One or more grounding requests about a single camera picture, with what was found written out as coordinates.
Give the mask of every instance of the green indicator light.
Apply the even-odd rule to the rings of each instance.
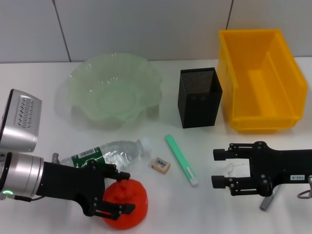
[[[14,194],[14,192],[12,192],[10,190],[5,190],[2,193],[5,194],[5,195],[13,195]]]

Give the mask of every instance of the bottle cap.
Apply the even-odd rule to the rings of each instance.
[[[152,153],[152,146],[151,142],[148,138],[143,138],[141,141],[141,144],[143,146],[143,151],[145,156],[151,156]]]
[[[135,204],[131,214],[122,214],[118,220],[103,218],[112,228],[125,230],[138,225],[146,216],[148,199],[143,185],[133,179],[116,181],[104,193],[104,201]]]

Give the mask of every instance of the white tile wall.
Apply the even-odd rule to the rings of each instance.
[[[68,61],[52,0],[0,0],[0,63]]]
[[[312,56],[312,0],[234,0],[228,29],[280,28],[294,56]]]
[[[218,58],[231,0],[57,0],[72,61],[104,52]]]

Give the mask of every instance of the white table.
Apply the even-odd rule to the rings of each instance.
[[[312,84],[312,58],[296,59]],[[228,189],[213,189],[211,175],[222,175],[229,160],[213,159],[213,149],[227,148],[230,142],[253,143],[263,140],[278,150],[312,148],[312,95],[309,90],[303,120],[294,128],[274,135],[240,135],[229,128],[219,110],[214,127],[182,129],[177,109],[181,69],[216,67],[217,60],[154,61],[162,73],[162,101],[159,116],[142,115],[120,128],[87,124],[66,104],[66,79],[79,63],[0,64],[0,110],[4,110],[10,89],[28,92],[43,101],[39,141],[33,155],[51,161],[114,140],[148,137],[153,157],[171,163],[166,175],[147,166],[143,160],[129,168],[132,178],[146,188],[149,210],[137,227],[118,233],[212,233],[212,234],[303,234],[312,228],[312,200],[296,195],[308,184],[283,186],[267,213],[259,210],[259,195],[230,195]],[[172,134],[200,179],[192,188],[169,151],[164,136]],[[99,217],[86,217],[71,201],[44,198],[26,203],[6,199],[0,202],[2,234],[109,234]]]

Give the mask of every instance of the plastic water bottle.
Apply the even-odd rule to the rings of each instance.
[[[90,159],[98,163],[115,164],[120,171],[128,165],[137,162],[151,153],[151,145],[148,139],[133,141],[114,141],[80,154],[65,158],[60,164],[70,167],[83,167]]]

